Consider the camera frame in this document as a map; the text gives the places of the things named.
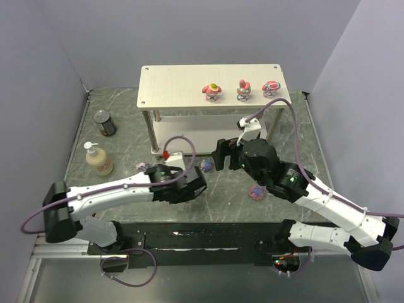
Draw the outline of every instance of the bottle label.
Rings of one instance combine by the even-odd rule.
[[[108,170],[111,166],[111,160],[109,160],[109,158],[107,159],[107,161],[105,161],[104,165],[98,166],[97,170],[99,172],[102,172],[104,170]]]

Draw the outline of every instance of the lotion bottle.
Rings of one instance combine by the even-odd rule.
[[[97,175],[108,175],[112,172],[114,164],[107,156],[105,150],[97,146],[98,143],[86,142],[84,148],[87,150],[86,162],[91,166]]]

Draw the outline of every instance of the shelf top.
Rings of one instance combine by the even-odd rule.
[[[251,84],[251,94],[245,102],[236,99],[241,79]],[[279,64],[143,66],[137,106],[142,110],[259,108],[272,100],[265,98],[261,90],[270,80],[280,83],[274,98],[285,98],[291,103]],[[202,93],[202,88],[210,83],[222,89],[215,102],[207,101]],[[272,106],[286,104],[277,102]]]

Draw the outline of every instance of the lower shelf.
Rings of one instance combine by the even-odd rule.
[[[159,150],[151,153],[161,155],[168,139],[173,136],[184,136],[194,143],[198,155],[209,155],[216,149],[217,140],[240,136],[241,131],[237,127],[237,122],[246,116],[248,115],[161,117],[159,122],[153,123]],[[261,138],[265,138],[264,121],[260,121],[260,124],[262,127]],[[189,155],[191,147],[184,140],[174,140],[168,145],[167,151],[169,153],[183,152]]]

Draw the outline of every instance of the figurine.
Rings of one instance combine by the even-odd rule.
[[[212,162],[209,159],[202,160],[201,170],[203,172],[208,172],[212,168]]]
[[[250,82],[245,82],[244,80],[240,80],[239,87],[237,88],[237,99],[238,101],[244,102],[248,99],[249,94],[251,93]]]
[[[248,194],[252,199],[261,201],[264,198],[265,191],[265,186],[252,186],[250,187]]]
[[[207,101],[216,101],[217,100],[217,95],[222,92],[222,89],[220,86],[210,83],[209,85],[206,85],[204,88],[202,88],[202,93],[206,94],[206,99]]]
[[[136,169],[140,172],[145,172],[149,168],[150,164],[147,162],[139,162],[138,164],[136,164]]]
[[[267,83],[264,84],[263,86],[263,91],[264,91],[264,97],[265,98],[273,98],[275,96],[275,93],[278,91],[280,88],[280,83],[276,81],[268,81]]]

